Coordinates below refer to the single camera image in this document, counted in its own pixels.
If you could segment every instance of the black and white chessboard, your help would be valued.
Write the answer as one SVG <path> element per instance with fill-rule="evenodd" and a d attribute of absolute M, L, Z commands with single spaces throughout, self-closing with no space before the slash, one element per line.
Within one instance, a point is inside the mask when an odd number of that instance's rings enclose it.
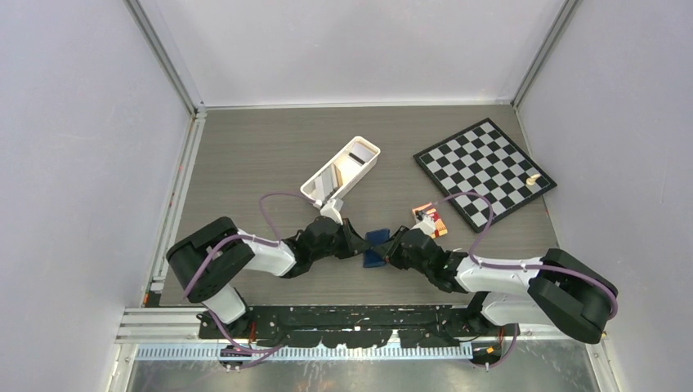
<path fill-rule="evenodd" d="M 445 196 L 473 191 L 489 199 L 491 224 L 545 194 L 556 183 L 489 118 L 415 154 L 414 159 Z M 529 177 L 540 174 L 534 185 Z M 476 231 L 488 220 L 489 208 L 478 198 L 450 200 Z"/>

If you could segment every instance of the table surface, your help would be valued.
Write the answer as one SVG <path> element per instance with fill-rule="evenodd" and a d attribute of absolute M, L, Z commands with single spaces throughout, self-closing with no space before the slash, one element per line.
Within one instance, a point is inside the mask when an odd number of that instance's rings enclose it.
<path fill-rule="evenodd" d="M 258 211 L 258 198 L 274 191 L 297 192 L 354 136 L 363 136 L 382 152 L 373 170 L 344 198 L 342 216 L 350 218 L 362 236 L 375 229 L 394 232 L 401 225 L 411 226 L 412 208 L 442 197 L 412 155 L 484 118 L 491 118 L 526 151 L 509 105 L 211 110 L 177 237 L 229 216 L 243 230 L 272 238 Z M 543 169 L 551 175 L 550 167 Z M 297 198 L 268 198 L 266 207 L 284 237 L 318 215 Z M 452 207 L 442 205 L 439 212 L 449 233 L 436 241 L 446 249 L 468 248 L 476 234 Z M 556 245 L 540 198 L 492 226 L 477 253 L 518 259 L 542 256 Z M 362 256 L 323 259 L 293 279 L 241 271 L 233 284 L 249 305 L 467 304 L 471 299 L 441 292 L 413 270 L 365 269 L 362 263 Z M 187 305 L 181 294 L 169 270 L 161 305 Z"/>

